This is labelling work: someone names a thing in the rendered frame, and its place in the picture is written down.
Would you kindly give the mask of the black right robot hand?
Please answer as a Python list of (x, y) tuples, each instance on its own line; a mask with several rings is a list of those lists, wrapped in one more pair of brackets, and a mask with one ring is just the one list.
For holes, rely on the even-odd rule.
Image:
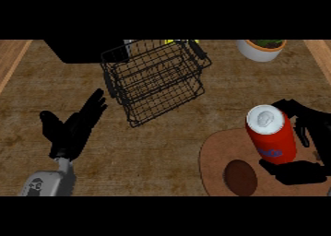
[(324, 183), (331, 177), (331, 113), (308, 108), (296, 100), (281, 99), (272, 106), (288, 118), (296, 116), (296, 135), (306, 148), (314, 143), (322, 164), (306, 160), (285, 164), (259, 160), (259, 164), (284, 185)]

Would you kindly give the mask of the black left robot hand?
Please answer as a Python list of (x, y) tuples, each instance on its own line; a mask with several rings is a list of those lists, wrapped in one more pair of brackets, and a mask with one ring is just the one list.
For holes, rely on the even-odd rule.
[(43, 136), (52, 143), (51, 159), (65, 158), (73, 161), (79, 157), (107, 107), (104, 90), (98, 88), (80, 111), (71, 114), (65, 122), (54, 112), (40, 112)]

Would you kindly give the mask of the red soda can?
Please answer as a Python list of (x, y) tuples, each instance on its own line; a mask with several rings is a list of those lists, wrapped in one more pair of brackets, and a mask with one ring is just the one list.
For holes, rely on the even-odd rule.
[(293, 162), (297, 149), (285, 113), (272, 105), (254, 106), (246, 116), (246, 129), (262, 159), (274, 164)]

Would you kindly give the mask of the round wooden cutting board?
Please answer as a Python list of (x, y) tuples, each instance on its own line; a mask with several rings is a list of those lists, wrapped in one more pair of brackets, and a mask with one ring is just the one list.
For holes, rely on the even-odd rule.
[(324, 183), (284, 185), (259, 164), (260, 156), (246, 129), (213, 133), (201, 145), (200, 171), (210, 196), (327, 196)]

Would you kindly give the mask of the black box appliance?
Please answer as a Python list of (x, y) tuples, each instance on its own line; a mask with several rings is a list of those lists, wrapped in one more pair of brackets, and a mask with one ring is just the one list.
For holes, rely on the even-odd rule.
[(123, 40), (46, 39), (45, 43), (67, 64), (117, 63), (130, 57)]

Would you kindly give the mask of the white plant pot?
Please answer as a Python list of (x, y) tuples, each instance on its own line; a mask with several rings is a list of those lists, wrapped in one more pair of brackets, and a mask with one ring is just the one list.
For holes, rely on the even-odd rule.
[(235, 44), (238, 51), (250, 60), (265, 63), (277, 58), (285, 48), (287, 42), (283, 41), (283, 44), (277, 48), (260, 47), (250, 40), (237, 40)]

